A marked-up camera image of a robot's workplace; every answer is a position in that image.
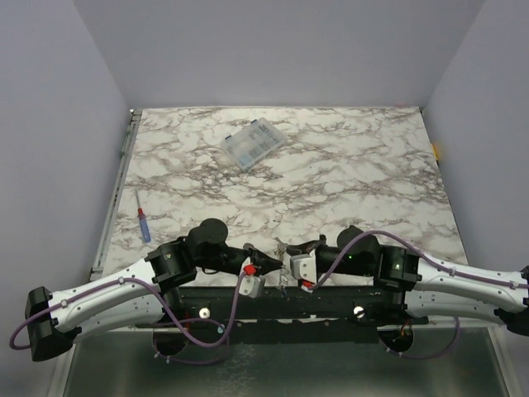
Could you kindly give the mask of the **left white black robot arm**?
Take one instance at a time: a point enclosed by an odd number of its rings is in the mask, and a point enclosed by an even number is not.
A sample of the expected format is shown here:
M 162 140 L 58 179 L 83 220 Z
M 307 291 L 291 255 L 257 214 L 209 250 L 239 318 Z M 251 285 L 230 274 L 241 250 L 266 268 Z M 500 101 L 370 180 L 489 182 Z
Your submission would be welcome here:
M 227 225 L 209 218 L 113 275 L 62 291 L 31 290 L 23 326 L 32 360 L 56 358 L 94 332 L 157 321 L 174 326 L 183 307 L 165 295 L 195 280 L 200 269 L 236 276 L 237 296 L 251 295 L 264 275 L 281 269 L 281 261 L 251 244 L 228 246 L 227 236 Z

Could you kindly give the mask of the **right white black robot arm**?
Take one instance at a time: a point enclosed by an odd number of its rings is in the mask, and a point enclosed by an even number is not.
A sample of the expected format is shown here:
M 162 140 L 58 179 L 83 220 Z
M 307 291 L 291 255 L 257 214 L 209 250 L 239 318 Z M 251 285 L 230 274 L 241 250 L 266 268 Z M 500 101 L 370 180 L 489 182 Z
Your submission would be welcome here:
M 379 304 L 381 317 L 478 318 L 528 334 L 528 269 L 484 270 L 438 259 L 390 232 L 348 227 L 328 246 L 325 237 L 286 245 L 290 272 L 307 292 L 334 274 L 368 277 L 395 293 Z

